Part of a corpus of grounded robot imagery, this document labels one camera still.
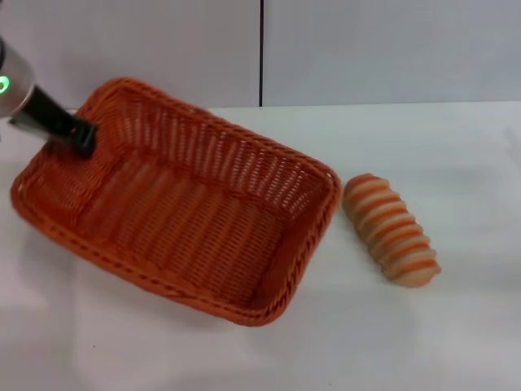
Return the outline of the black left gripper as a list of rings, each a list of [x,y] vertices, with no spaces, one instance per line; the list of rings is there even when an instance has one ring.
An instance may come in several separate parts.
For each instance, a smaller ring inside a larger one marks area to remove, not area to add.
[[[18,130],[41,138],[55,138],[70,143],[73,151],[88,159],[94,154],[97,125],[73,118],[39,86],[35,86],[24,106],[9,120]]]

